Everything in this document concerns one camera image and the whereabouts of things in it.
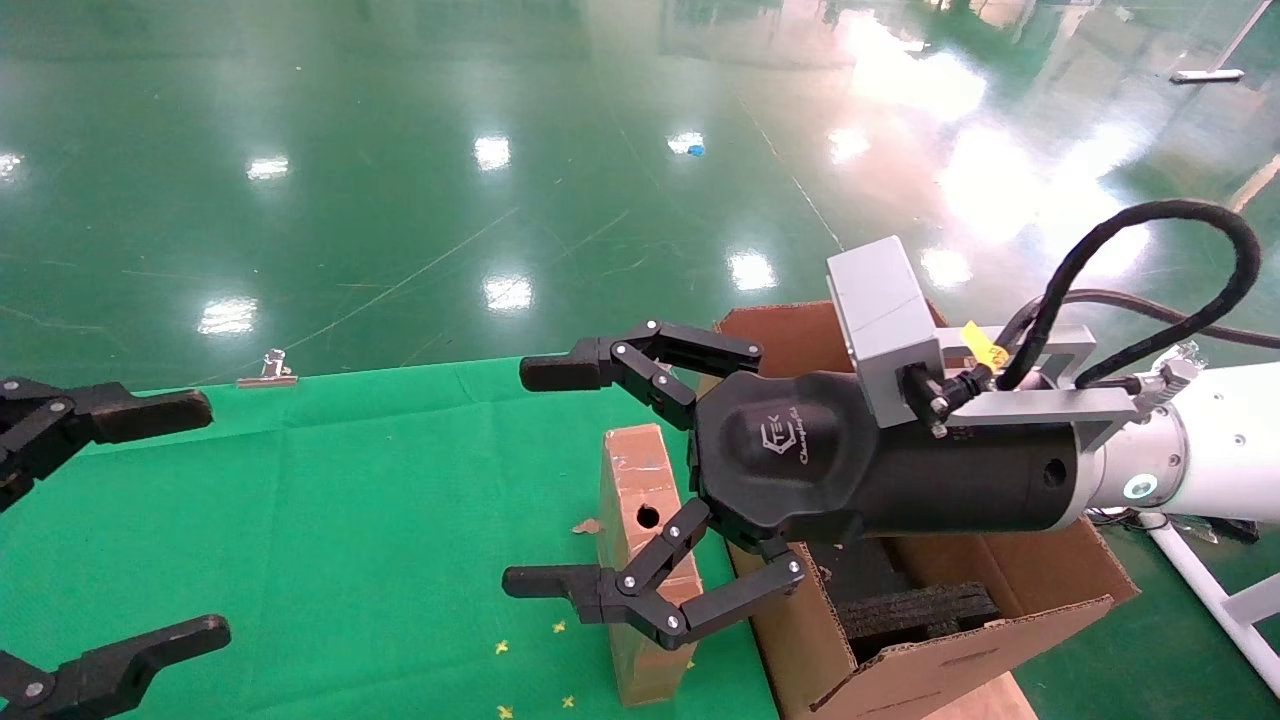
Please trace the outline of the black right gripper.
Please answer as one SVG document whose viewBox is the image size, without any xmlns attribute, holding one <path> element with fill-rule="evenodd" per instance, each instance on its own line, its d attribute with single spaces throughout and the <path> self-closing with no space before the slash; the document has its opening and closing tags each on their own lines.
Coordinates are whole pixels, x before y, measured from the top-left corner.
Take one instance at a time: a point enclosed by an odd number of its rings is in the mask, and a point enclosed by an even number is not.
<svg viewBox="0 0 1280 720">
<path fill-rule="evenodd" d="M 1021 533 L 1079 515 L 1075 430 L 1062 423 L 882 428 L 851 373 L 767 378 L 762 346 L 668 322 L 582 338 L 567 354 L 520 360 L 530 392 L 625 389 L 690 430 L 696 495 L 622 569 L 512 566 L 513 598 L 561 597 L 584 624 L 626 624 L 667 651 L 692 644 L 790 594 L 806 573 L 787 542 Z M 698 398 L 682 368 L 724 378 Z M 748 547 L 768 541 L 753 574 L 671 603 L 658 591 L 718 528 Z"/>
</svg>

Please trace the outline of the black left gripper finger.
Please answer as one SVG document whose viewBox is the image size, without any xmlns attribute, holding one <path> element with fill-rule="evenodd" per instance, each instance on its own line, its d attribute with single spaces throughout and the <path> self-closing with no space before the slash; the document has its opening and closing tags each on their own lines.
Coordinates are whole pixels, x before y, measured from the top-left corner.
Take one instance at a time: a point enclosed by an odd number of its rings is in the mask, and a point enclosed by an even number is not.
<svg viewBox="0 0 1280 720">
<path fill-rule="evenodd" d="M 88 445 L 122 445 L 212 424 L 207 396 L 140 397 L 118 382 L 61 388 L 28 378 L 1 387 L 1 510 L 24 498 Z"/>
<path fill-rule="evenodd" d="M 204 615 L 83 652 L 45 671 L 1 653 L 3 719 L 110 719 L 136 710 L 165 667 L 230 643 L 228 620 Z"/>
</svg>

